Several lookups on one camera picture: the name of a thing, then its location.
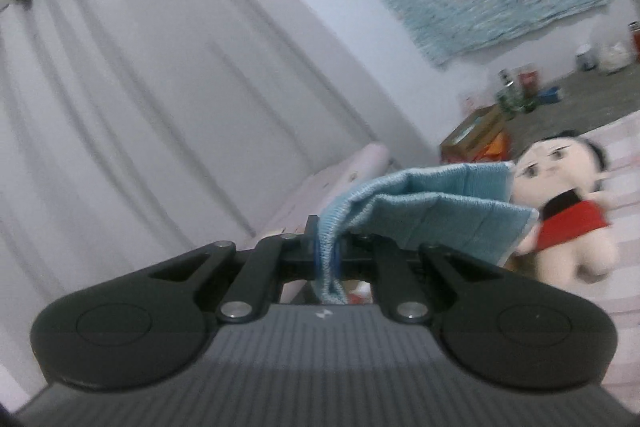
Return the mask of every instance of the orange object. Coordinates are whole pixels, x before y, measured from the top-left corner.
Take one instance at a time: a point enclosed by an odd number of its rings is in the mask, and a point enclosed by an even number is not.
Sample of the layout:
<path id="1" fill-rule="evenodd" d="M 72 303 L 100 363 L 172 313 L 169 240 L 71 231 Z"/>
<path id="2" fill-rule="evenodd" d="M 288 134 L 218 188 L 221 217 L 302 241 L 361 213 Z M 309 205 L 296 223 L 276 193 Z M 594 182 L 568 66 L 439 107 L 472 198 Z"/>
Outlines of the orange object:
<path id="1" fill-rule="evenodd" d="M 347 294 L 347 300 L 349 301 L 349 304 L 366 304 L 367 303 L 367 301 L 363 297 L 360 297 L 359 295 L 356 295 L 354 293 Z"/>
<path id="2" fill-rule="evenodd" d="M 507 131 L 498 136 L 474 158 L 474 162 L 506 162 L 511 159 L 511 137 Z"/>

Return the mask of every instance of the red bottle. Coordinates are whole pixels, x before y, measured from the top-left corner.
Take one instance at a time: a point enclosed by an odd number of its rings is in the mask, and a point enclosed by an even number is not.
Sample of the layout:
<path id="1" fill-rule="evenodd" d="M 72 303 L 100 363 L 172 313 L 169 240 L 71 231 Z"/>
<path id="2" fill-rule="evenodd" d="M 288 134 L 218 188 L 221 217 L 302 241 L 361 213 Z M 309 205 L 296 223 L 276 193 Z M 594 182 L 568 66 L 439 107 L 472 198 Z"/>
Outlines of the red bottle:
<path id="1" fill-rule="evenodd" d="M 636 45 L 637 60 L 640 62 L 640 22 L 632 22 L 629 25 L 629 30 L 631 31 L 631 36 L 634 38 L 634 44 Z"/>
<path id="2" fill-rule="evenodd" d="M 525 99 L 535 98 L 538 96 L 540 89 L 540 80 L 538 70 L 535 65 L 527 64 L 518 69 L 518 80 Z"/>

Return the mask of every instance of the stuffed doll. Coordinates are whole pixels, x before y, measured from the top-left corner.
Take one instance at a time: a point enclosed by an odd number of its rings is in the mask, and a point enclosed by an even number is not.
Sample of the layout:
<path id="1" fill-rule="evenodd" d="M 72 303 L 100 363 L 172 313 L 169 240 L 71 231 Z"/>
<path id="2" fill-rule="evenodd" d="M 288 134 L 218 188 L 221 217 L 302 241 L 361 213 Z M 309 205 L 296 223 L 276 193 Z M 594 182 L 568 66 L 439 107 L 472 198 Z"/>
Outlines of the stuffed doll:
<path id="1" fill-rule="evenodd" d="M 534 252 L 537 277 L 566 287 L 579 267 L 607 274 L 618 259 L 605 212 L 612 206 L 602 189 L 604 151 L 574 131 L 534 143 L 515 166 L 512 201 L 538 209 L 540 217 L 516 254 Z"/>

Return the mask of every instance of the screw head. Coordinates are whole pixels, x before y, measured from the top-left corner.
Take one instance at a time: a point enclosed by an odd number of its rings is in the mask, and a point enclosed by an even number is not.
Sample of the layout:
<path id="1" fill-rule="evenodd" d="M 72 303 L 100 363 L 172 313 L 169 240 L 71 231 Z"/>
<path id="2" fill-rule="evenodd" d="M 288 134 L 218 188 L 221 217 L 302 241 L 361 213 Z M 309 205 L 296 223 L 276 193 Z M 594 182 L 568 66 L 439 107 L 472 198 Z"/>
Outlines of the screw head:
<path id="1" fill-rule="evenodd" d="M 402 304 L 398 305 L 397 310 L 398 314 L 406 319 L 421 319 L 427 313 L 429 313 L 429 309 L 427 308 L 427 306 L 420 302 L 414 301 L 403 302 Z"/>
<path id="2" fill-rule="evenodd" d="M 230 319 L 246 317 L 252 310 L 251 304 L 242 301 L 225 302 L 220 308 L 220 312 Z"/>

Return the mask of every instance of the bottle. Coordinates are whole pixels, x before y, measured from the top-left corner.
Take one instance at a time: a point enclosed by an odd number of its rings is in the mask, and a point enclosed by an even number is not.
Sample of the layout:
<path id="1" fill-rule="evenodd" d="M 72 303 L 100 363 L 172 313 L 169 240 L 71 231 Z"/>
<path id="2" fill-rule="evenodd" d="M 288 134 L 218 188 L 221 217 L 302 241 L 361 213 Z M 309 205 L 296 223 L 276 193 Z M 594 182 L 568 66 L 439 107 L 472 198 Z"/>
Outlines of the bottle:
<path id="1" fill-rule="evenodd" d="M 511 78 L 509 70 L 502 70 L 500 72 L 500 80 L 504 86 L 504 92 L 511 109 L 514 111 L 522 111 L 522 97 L 520 96 L 518 87 L 515 82 L 513 82 L 513 78 Z"/>
<path id="2" fill-rule="evenodd" d="M 511 107 L 511 102 L 509 101 L 509 96 L 507 95 L 506 89 L 501 89 L 498 91 L 496 95 L 496 100 L 498 101 L 498 105 L 500 105 L 500 109 L 504 113 L 507 120 L 513 120 L 516 116 L 516 112 Z"/>
<path id="3" fill-rule="evenodd" d="M 638 62 L 640 62 L 640 22 L 632 22 L 629 25 L 629 31 L 631 31 L 631 36 L 634 38 L 636 55 L 638 57 Z"/>
<path id="4" fill-rule="evenodd" d="M 519 68 L 518 80 L 520 81 L 520 87 L 522 88 L 522 95 L 525 99 L 525 103 L 530 98 L 538 96 L 540 81 L 538 79 L 538 70 L 535 65 L 527 64 L 526 66 Z"/>
<path id="5" fill-rule="evenodd" d="M 524 101 L 524 112 L 530 113 L 538 107 L 538 97 L 533 96 L 531 98 L 527 98 Z"/>

